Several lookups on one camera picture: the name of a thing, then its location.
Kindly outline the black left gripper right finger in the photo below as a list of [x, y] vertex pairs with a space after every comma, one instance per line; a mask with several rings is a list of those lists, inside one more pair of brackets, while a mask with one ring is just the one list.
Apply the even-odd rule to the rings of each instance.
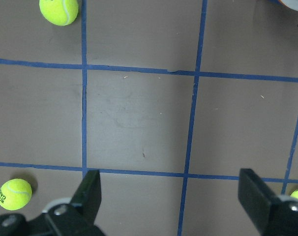
[[239, 171], [238, 200], [261, 236], [298, 236], [298, 199], [275, 194], [252, 169]]

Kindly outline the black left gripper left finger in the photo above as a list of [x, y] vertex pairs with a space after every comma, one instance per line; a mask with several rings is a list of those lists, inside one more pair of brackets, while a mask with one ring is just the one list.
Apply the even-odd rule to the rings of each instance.
[[69, 201], [57, 201], [44, 214], [53, 236], [100, 236], [94, 222], [101, 204], [98, 170], [86, 173]]

